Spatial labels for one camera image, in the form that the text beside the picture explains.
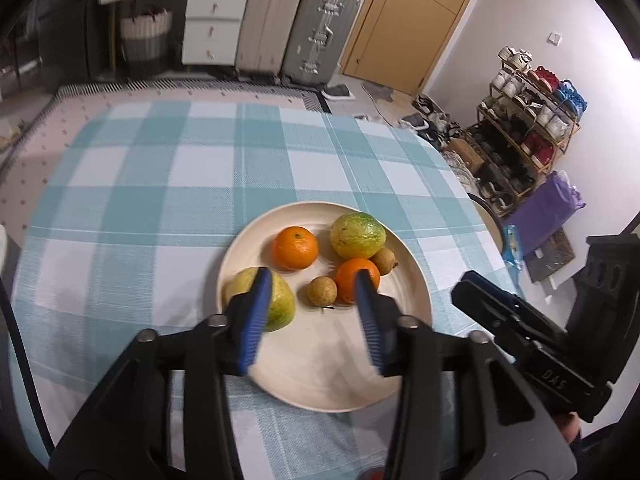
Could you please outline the right hand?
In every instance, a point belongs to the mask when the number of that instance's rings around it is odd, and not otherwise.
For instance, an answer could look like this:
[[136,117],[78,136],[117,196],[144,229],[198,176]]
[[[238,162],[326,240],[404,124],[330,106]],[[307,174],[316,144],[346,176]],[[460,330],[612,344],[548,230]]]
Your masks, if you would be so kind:
[[556,415],[553,419],[568,444],[572,444],[580,436],[580,420],[576,413]]

